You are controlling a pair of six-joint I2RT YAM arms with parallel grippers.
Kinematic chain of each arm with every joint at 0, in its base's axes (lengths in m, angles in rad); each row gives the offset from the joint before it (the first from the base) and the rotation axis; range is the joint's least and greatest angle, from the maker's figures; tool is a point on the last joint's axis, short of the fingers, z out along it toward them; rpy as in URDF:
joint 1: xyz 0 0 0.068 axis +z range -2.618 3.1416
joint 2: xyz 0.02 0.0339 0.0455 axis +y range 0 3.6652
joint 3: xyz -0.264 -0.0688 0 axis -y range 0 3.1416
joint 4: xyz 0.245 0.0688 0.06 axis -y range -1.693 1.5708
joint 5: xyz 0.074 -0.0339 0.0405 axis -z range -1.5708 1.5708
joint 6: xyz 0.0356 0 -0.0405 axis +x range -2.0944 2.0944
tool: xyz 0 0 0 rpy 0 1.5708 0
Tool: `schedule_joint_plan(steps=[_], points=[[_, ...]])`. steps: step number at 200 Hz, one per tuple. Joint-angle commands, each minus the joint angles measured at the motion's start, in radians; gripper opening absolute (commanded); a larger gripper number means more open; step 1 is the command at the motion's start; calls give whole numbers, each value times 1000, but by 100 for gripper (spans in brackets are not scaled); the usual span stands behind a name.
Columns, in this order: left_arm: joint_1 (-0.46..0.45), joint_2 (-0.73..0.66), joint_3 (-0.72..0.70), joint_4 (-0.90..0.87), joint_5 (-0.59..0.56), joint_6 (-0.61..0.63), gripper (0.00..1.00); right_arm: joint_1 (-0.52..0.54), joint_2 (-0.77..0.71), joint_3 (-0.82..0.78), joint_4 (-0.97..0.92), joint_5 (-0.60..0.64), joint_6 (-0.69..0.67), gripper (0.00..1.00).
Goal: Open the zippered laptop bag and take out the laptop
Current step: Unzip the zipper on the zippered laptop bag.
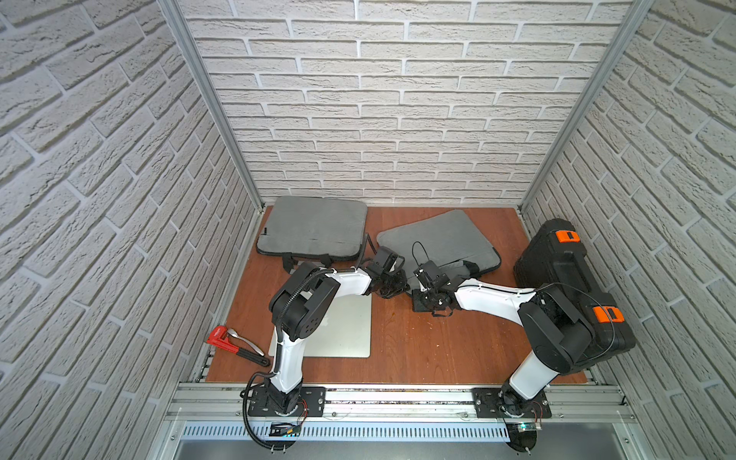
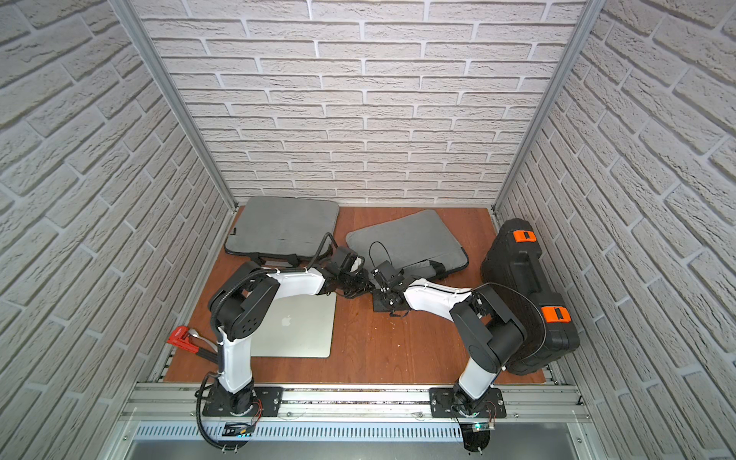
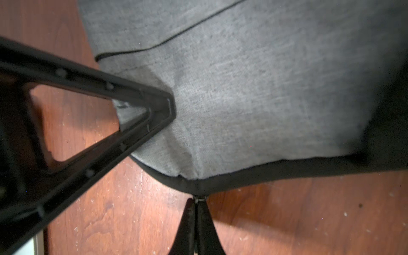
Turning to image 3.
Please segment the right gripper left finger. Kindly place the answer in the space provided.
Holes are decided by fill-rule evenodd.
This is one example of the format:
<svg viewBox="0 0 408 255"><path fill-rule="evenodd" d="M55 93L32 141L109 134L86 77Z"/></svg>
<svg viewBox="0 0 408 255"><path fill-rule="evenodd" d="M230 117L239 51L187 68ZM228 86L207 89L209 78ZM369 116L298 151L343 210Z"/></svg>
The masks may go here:
<svg viewBox="0 0 408 255"><path fill-rule="evenodd" d="M195 226L196 203L192 198L189 198L186 202L169 255L194 255Z"/></svg>

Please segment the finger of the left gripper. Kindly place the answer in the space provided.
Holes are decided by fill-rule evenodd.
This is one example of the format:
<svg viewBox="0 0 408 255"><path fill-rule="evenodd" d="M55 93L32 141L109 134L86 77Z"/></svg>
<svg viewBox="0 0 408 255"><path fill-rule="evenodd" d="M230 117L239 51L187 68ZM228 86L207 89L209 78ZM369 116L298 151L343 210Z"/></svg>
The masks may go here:
<svg viewBox="0 0 408 255"><path fill-rule="evenodd" d="M30 91L48 85L144 108L65 161L47 150ZM1 38L1 254L16 252L176 117L172 94Z"/></svg>

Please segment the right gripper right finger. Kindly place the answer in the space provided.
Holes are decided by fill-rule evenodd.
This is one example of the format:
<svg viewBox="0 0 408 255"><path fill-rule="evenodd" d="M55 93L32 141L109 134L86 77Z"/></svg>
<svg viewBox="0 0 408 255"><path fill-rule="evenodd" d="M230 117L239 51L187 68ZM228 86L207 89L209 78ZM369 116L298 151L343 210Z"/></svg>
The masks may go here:
<svg viewBox="0 0 408 255"><path fill-rule="evenodd" d="M195 251L198 255L226 255L208 208L207 197L195 198Z"/></svg>

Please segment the silver laptop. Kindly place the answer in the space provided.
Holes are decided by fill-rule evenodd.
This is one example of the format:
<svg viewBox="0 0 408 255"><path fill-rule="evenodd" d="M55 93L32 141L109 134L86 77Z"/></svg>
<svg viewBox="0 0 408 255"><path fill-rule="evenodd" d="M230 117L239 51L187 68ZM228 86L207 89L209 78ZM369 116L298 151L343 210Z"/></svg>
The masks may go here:
<svg viewBox="0 0 408 255"><path fill-rule="evenodd" d="M13 255L45 255L44 232L37 233Z"/></svg>

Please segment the grey laptop bag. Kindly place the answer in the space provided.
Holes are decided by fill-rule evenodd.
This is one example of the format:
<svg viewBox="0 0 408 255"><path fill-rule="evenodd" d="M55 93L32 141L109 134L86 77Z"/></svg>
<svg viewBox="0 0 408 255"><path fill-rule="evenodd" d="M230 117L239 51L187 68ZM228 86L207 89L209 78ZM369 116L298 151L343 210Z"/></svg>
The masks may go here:
<svg viewBox="0 0 408 255"><path fill-rule="evenodd" d="M174 96L131 158L195 195L408 167L407 1L79 1L99 68Z"/></svg>

